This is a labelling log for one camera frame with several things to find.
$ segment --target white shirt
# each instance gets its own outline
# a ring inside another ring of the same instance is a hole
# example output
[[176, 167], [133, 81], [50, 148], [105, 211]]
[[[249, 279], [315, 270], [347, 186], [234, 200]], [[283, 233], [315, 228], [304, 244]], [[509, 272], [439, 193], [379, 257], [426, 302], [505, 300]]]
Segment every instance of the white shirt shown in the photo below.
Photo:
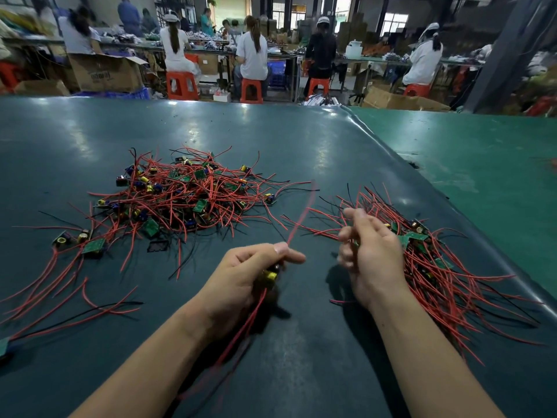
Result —
[[412, 67], [410, 71], [403, 76], [402, 83], [408, 85], [410, 83], [430, 84], [435, 76], [435, 69], [441, 60], [443, 54], [443, 44], [438, 51], [433, 50], [433, 41], [425, 41], [412, 54], [410, 61]]
[[259, 37], [261, 49], [259, 53], [255, 51], [254, 40], [251, 38], [251, 32], [246, 32], [240, 37], [236, 37], [238, 47], [236, 55], [246, 59], [246, 62], [240, 66], [240, 72], [245, 79], [254, 81], [264, 81], [267, 79], [267, 40], [264, 36]]
[[181, 29], [178, 29], [178, 43], [179, 48], [178, 51], [175, 53], [172, 51], [172, 44], [171, 44], [171, 31], [170, 28], [162, 28], [160, 30], [160, 40], [163, 43], [164, 53], [166, 54], [167, 58], [165, 61], [183, 61], [184, 57], [184, 47], [188, 43], [188, 36], [185, 32]]
[[58, 19], [58, 25], [62, 31], [62, 38], [64, 39], [64, 44], [66, 44], [66, 52], [69, 54], [95, 54], [93, 48], [91, 48], [91, 40], [95, 39], [101, 41], [101, 37], [92, 27], [89, 27], [91, 31], [90, 37], [85, 37], [80, 34], [76, 28], [73, 27], [70, 20], [67, 17], [61, 17]]

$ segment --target person in white shirt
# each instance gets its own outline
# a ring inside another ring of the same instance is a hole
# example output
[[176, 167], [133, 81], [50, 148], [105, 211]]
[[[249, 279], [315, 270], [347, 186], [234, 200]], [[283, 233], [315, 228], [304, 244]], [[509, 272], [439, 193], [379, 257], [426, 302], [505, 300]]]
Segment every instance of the person in white shirt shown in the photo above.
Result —
[[[180, 20], [174, 14], [166, 14], [164, 20], [167, 27], [160, 30], [160, 40], [163, 43], [164, 54], [168, 72], [190, 72], [194, 75], [198, 83], [201, 70], [194, 62], [188, 60], [184, 55], [185, 45], [188, 43], [188, 36], [180, 29]], [[176, 91], [176, 81], [172, 79], [172, 91]]]
[[428, 85], [435, 76], [435, 69], [443, 54], [443, 44], [436, 29], [428, 29], [424, 32], [424, 37], [426, 40], [410, 54], [412, 67], [402, 77], [402, 83], [405, 85], [411, 83]]
[[68, 54], [102, 54], [101, 37], [91, 27], [92, 13], [85, 6], [70, 10], [69, 17], [58, 20]]
[[271, 80], [271, 68], [267, 65], [267, 40], [261, 36], [257, 21], [253, 16], [246, 17], [247, 32], [236, 38], [236, 67], [234, 68], [234, 91], [240, 98], [242, 79], [261, 81], [262, 96], [267, 95]]

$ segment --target ponytail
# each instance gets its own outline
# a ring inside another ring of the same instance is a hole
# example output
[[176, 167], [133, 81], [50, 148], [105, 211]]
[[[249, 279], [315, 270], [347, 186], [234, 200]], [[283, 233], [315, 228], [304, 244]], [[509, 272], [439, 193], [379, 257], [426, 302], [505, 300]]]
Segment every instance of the ponytail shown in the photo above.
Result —
[[171, 47], [174, 54], [180, 49], [180, 41], [178, 40], [178, 26], [177, 21], [168, 22], [168, 30], [171, 35]]
[[85, 6], [80, 6], [80, 8], [77, 9], [77, 12], [70, 9], [70, 16], [68, 17], [68, 20], [76, 31], [84, 37], [90, 37], [91, 29], [89, 29], [89, 22], [87, 21], [90, 17], [91, 12], [89, 12], [89, 9]]
[[436, 32], [433, 34], [433, 50], [439, 51], [441, 49], [441, 40], [439, 39], [439, 34]]
[[261, 31], [257, 25], [257, 20], [255, 20], [253, 16], [247, 16], [246, 27], [251, 34], [251, 39], [254, 40], [255, 51], [259, 53], [259, 51], [261, 51], [261, 42], [259, 41], [261, 38]]

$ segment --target forearm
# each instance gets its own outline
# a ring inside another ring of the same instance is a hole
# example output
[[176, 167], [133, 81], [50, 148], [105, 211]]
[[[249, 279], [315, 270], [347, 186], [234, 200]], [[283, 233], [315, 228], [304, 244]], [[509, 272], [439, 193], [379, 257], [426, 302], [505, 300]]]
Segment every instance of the forearm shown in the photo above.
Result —
[[369, 309], [413, 418], [503, 417], [407, 287]]
[[72, 415], [72, 418], [163, 416], [207, 334], [191, 302], [172, 315]]

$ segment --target long brown hair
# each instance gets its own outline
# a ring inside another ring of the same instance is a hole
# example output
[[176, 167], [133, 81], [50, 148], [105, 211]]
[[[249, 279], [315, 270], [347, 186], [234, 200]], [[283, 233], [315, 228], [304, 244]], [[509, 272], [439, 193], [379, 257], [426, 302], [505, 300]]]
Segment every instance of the long brown hair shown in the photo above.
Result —
[[259, 30], [259, 26], [257, 26], [257, 20], [255, 20], [253, 16], [247, 16], [246, 27], [251, 33], [251, 39], [254, 40], [255, 51], [259, 53], [259, 51], [261, 51], [261, 43], [259, 41], [259, 38], [261, 38], [261, 31]]
[[171, 47], [174, 54], [180, 49], [180, 41], [178, 40], [178, 22], [170, 21], [168, 22], [168, 32], [171, 35]]

